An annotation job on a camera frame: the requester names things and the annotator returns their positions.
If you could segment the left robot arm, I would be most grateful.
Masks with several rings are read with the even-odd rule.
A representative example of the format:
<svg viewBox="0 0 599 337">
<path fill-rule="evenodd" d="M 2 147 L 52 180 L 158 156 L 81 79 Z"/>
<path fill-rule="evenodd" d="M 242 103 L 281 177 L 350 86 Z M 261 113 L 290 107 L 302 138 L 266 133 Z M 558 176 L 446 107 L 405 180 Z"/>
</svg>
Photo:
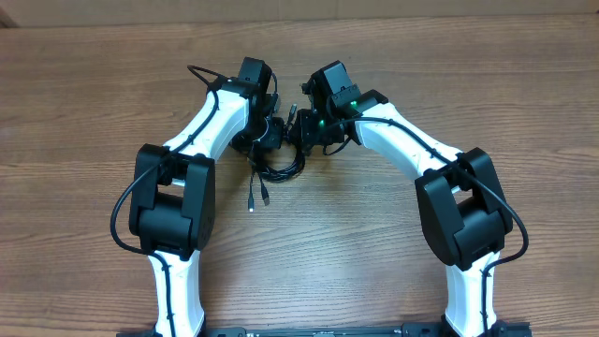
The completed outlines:
<svg viewBox="0 0 599 337">
<path fill-rule="evenodd" d="M 274 117 L 275 75 L 262 60 L 243 59 L 238 76 L 216 75 L 204 106 L 162 146 L 137 154 L 130 232 L 153 267 L 158 318 L 150 336 L 200 336 L 200 253 L 215 220 L 215 163 L 227 146 L 244 154 L 280 148 L 283 122 Z"/>
</svg>

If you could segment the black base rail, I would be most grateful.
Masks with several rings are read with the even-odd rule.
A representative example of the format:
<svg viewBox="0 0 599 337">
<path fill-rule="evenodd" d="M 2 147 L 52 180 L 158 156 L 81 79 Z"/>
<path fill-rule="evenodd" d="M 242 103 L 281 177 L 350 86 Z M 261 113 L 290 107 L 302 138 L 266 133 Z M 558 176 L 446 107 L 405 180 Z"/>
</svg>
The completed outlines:
<svg viewBox="0 0 599 337">
<path fill-rule="evenodd" d="M 157 337 L 160 333 L 152 330 L 138 332 L 118 332 L 120 337 Z M 221 328 L 201 331 L 202 337 L 441 337 L 458 336 L 450 332 L 447 323 L 404 323 L 399 327 L 362 327 L 341 329 L 279 329 L 279 330 L 247 330 L 244 328 Z M 496 322 L 489 329 L 488 335 L 493 337 L 532 337 L 530 323 Z"/>
</svg>

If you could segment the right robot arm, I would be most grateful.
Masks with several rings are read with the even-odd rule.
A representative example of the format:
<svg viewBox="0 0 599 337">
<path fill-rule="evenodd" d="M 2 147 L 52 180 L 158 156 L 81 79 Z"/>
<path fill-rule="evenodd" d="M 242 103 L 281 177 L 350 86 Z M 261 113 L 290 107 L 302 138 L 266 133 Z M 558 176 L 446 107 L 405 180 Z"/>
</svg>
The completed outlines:
<svg viewBox="0 0 599 337">
<path fill-rule="evenodd" d="M 479 148 L 463 152 L 427 135 L 376 90 L 361 92 L 335 61 L 301 85 L 310 106 L 291 133 L 307 154 L 315 145 L 354 141 L 389 160 L 413 180 L 422 232 L 446 266 L 443 316 L 454 336 L 499 336 L 493 310 L 493 267 L 513 221 L 497 172 Z"/>
</svg>

